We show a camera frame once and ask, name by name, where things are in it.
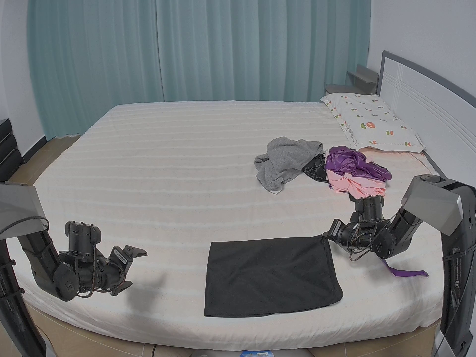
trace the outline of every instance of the pink cloth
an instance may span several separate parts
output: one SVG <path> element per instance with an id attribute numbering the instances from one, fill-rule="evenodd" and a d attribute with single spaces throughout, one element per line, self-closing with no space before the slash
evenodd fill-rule
<path id="1" fill-rule="evenodd" d="M 349 192 L 356 199 L 362 197 L 385 195 L 385 182 L 367 177 L 356 177 L 350 173 L 338 175 L 332 170 L 327 170 L 327 179 L 336 192 Z"/>

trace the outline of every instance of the white wall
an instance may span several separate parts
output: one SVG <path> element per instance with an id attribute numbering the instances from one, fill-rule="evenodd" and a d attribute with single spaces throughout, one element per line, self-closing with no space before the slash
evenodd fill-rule
<path id="1" fill-rule="evenodd" d="M 28 0 L 0 0 L 0 119 L 10 118 L 24 155 L 43 136 L 27 52 Z"/>
<path id="2" fill-rule="evenodd" d="M 476 96 L 476 0 L 372 0 L 369 68 L 384 50 Z"/>

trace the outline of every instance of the fitted sheet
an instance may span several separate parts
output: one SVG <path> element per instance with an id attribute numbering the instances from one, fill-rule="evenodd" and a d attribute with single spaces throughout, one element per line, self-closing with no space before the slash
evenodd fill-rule
<path id="1" fill-rule="evenodd" d="M 354 209 L 305 174 L 278 195 L 258 182 L 256 155 L 279 136 L 347 145 L 322 103 L 206 101 L 137 103 L 111 109 L 39 177 L 36 188 L 57 250 L 68 248 L 69 220 L 94 223 L 105 255 L 126 244 L 149 255 L 134 261 L 133 286 L 65 303 L 39 289 L 15 239 L 8 241 L 25 298 L 75 326 L 137 342 L 188 348 L 310 348 L 390 336 L 441 315 L 443 265 L 437 230 L 422 224 L 409 249 L 388 260 L 426 277 L 394 277 L 368 254 L 358 262 L 331 243 L 344 297 L 332 306 L 258 318 L 206 318 L 212 241 L 314 236 Z M 387 167 L 383 212 L 400 206 L 412 176 L 434 173 L 425 157 L 364 149 Z"/>

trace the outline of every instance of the tile floor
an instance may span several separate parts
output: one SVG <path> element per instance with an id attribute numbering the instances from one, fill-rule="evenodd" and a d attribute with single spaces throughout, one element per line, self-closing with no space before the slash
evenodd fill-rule
<path id="1" fill-rule="evenodd" d="M 33 185 L 40 174 L 78 137 L 52 139 L 38 151 L 28 163 L 22 165 L 10 181 Z M 119 340 L 77 328 L 53 318 L 31 306 L 30 314 L 41 332 L 50 339 L 59 357 L 148 357 L 153 345 Z M 350 342 L 322 348 L 312 348 L 315 357 L 428 357 L 431 354 L 437 323 L 420 327 L 413 332 Z M 2 357 L 19 357 L 3 327 L 0 325 L 0 351 Z M 192 349 L 158 346 L 155 356 L 189 357 Z"/>

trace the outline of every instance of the gap between curtains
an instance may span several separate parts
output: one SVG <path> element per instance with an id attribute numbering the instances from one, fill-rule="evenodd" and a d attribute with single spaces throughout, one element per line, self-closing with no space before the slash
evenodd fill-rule
<path id="1" fill-rule="evenodd" d="M 370 0 L 30 0 L 47 138 L 117 104 L 318 101 L 366 65 Z"/>

